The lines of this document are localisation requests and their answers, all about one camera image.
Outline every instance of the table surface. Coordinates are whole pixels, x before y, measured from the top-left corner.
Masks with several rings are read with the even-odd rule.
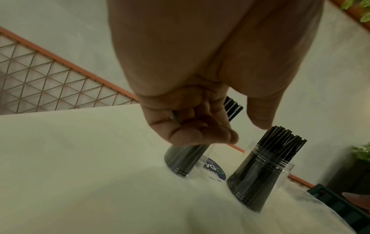
[[[225,182],[170,172],[169,146],[139,105],[0,116],[0,233],[353,233],[290,182],[253,213]],[[243,155],[211,158],[230,175]]]

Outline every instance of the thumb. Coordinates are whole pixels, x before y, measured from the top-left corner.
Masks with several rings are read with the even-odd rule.
[[[251,122],[259,128],[269,129],[274,121],[277,107],[283,97],[285,89],[262,98],[247,99],[247,115]]]

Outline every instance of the label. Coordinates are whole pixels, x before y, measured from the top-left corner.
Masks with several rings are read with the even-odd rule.
[[[204,169],[215,173],[215,175],[218,176],[219,180],[218,181],[225,181],[226,180],[226,175],[224,170],[221,169],[221,167],[212,159],[207,159],[207,162],[203,166]]]

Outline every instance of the white tablecloth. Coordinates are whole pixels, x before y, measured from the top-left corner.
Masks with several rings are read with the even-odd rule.
[[[175,176],[138,105],[0,116],[0,233],[353,233],[286,182],[256,214],[225,182]],[[229,175],[242,155],[217,145]]]

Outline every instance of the white table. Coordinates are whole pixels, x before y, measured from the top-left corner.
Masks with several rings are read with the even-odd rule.
[[[168,147],[139,105],[0,116],[0,233],[352,233],[290,183],[255,214],[225,182],[175,176]],[[228,175],[242,160],[211,157]]]

